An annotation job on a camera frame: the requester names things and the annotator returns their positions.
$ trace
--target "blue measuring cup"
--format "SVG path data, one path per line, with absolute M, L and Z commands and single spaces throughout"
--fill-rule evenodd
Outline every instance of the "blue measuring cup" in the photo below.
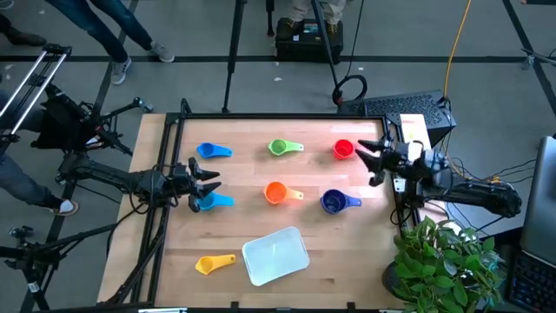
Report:
M 231 196 L 223 196 L 215 193 L 209 193 L 204 199 L 197 199 L 199 209 L 211 210 L 217 206 L 233 206 L 235 204 L 234 198 Z
M 231 157 L 233 152 L 230 148 L 222 147 L 213 143 L 201 143 L 197 147 L 197 152 L 204 158 L 211 157 Z
M 321 197 L 322 208 L 330 214 L 338 214 L 342 210 L 361 206 L 361 199 L 348 196 L 339 190 L 328 190 Z

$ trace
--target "gray floor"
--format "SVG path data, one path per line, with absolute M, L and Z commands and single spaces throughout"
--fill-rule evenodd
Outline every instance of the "gray floor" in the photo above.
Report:
M 351 51 L 360 5 L 354 0 L 346 8 L 344 54 Z M 554 15 L 556 6 L 522 5 L 511 1 L 532 46 L 548 53 L 556 48 Z M 286 14 L 288 1 L 277 1 L 275 17 Z M 367 1 L 361 22 L 358 56 L 435 56 L 446 57 L 453 43 L 464 1 L 403 0 Z M 136 16 L 152 37 L 167 44 L 179 57 L 225 56 L 228 54 L 234 1 L 230 0 L 141 0 Z M 74 47 L 75 56 L 106 56 L 103 48 L 79 30 L 54 8 L 39 0 L 16 0 L 15 6 L 2 11 L 17 28 L 47 37 L 53 43 Z M 102 13 L 103 21 L 116 34 L 119 27 Z M 262 0 L 248 1 L 242 28 L 239 54 L 269 56 L 272 40 L 266 37 L 266 15 Z M 126 39 L 124 46 L 132 56 L 145 52 Z M 473 2 L 464 29 L 458 56 L 522 57 L 522 44 L 500 0 Z M 0 56 L 36 56 L 37 49 L 11 46 L 0 38 Z M 31 63 L 1 64 L 3 90 L 13 90 Z M 76 101 L 94 102 L 107 63 L 65 63 L 55 83 Z M 348 65 L 337 66 L 339 75 Z M 549 81 L 556 83 L 556 69 L 543 64 Z M 353 72 L 364 75 L 369 83 L 368 97 L 422 90 L 441 89 L 443 63 L 354 63 Z M 140 63 L 129 70 L 126 82 L 110 86 L 103 110 L 113 110 L 143 97 L 155 105 L 156 112 L 177 111 L 186 97 L 196 112 L 219 112 L 226 83 L 225 63 Z M 334 112 L 329 94 L 332 78 L 326 64 L 314 63 L 238 63 L 230 95 L 234 112 Z M 357 92 L 347 86 L 346 97 Z M 450 142 L 450 155 L 459 157 L 477 176 L 535 157 L 542 136 L 552 135 L 556 119 L 533 70 L 522 70 L 518 63 L 456 63 L 450 78 L 450 97 L 458 127 Z M 141 120 L 140 111 L 120 119 L 123 141 L 133 146 Z M 32 134 L 10 147 L 9 154 L 39 183 L 56 193 L 54 176 L 61 162 L 58 151 L 37 151 L 29 147 Z M 96 151 L 92 157 L 102 163 L 126 170 L 130 157 L 116 151 Z M 519 179 L 528 175 L 516 175 Z M 526 202 L 530 180 L 516 183 Z M 99 183 L 83 182 L 120 199 L 120 193 Z M 81 204 L 79 214 L 67 218 L 60 236 L 75 234 L 116 220 L 117 204 L 86 190 L 77 189 L 74 198 Z M 20 203 L 0 190 L 0 233 L 10 226 L 29 225 L 36 230 L 34 239 L 43 241 L 50 229 L 52 215 Z M 483 209 L 460 206 L 473 225 L 481 226 L 495 218 Z M 519 227 L 524 214 L 502 220 L 486 229 L 499 232 Z M 90 238 L 79 245 L 54 275 L 47 298 L 52 308 L 95 303 L 105 262 L 105 236 Z M 13 245 L 12 238 L 0 236 L 0 245 Z M 19 311 L 26 292 L 23 275 L 0 266 L 0 303 L 2 312 Z

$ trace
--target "black equipment case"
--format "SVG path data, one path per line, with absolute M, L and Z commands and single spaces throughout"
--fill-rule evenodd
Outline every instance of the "black equipment case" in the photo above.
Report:
M 278 21 L 278 28 L 280 29 L 287 20 L 287 18 L 281 18 Z M 338 22 L 338 36 L 338 45 L 331 47 L 334 64 L 340 62 L 340 54 L 344 49 L 343 24 L 341 21 Z M 328 63 L 316 20 L 304 20 L 299 31 L 288 40 L 276 38 L 276 58 L 279 61 Z

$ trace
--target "plant pot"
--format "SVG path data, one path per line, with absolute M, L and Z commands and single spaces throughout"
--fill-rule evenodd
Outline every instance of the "plant pot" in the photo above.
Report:
M 400 285 L 400 279 L 398 278 L 398 275 L 396 275 L 396 272 L 394 270 L 395 266 L 396 263 L 392 262 L 386 267 L 384 272 L 382 272 L 382 286 L 384 286 L 384 288 L 388 290 L 388 292 L 391 293 L 392 296 L 395 296 L 403 301 L 409 301 L 409 299 L 399 296 L 394 291 L 394 288 L 399 288 Z

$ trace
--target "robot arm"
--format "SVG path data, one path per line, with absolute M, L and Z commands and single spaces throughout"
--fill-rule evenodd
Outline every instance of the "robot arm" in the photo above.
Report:
M 490 212 L 514 217 L 520 213 L 521 198 L 517 191 L 505 183 L 471 180 L 452 172 L 446 156 L 435 150 L 422 150 L 415 161 L 408 159 L 409 144 L 397 143 L 383 137 L 378 142 L 360 140 L 359 143 L 379 156 L 357 150 L 357 155 L 374 173 L 369 185 L 384 182 L 390 171 L 406 179 L 406 199 L 413 206 L 422 207 L 428 200 L 441 200 L 481 206 Z
M 170 176 L 164 176 L 156 168 L 128 173 L 97 163 L 83 152 L 74 151 L 65 156 L 58 168 L 56 180 L 64 183 L 94 179 L 114 186 L 123 193 L 131 193 L 139 198 L 140 203 L 150 205 L 164 205 L 168 199 L 189 194 L 189 208 L 198 212 L 197 199 L 203 199 L 221 183 L 198 184 L 197 180 L 204 182 L 219 176 L 220 173 L 201 170 L 193 157 L 189 159 L 189 173 L 186 169 L 186 165 L 179 163 Z

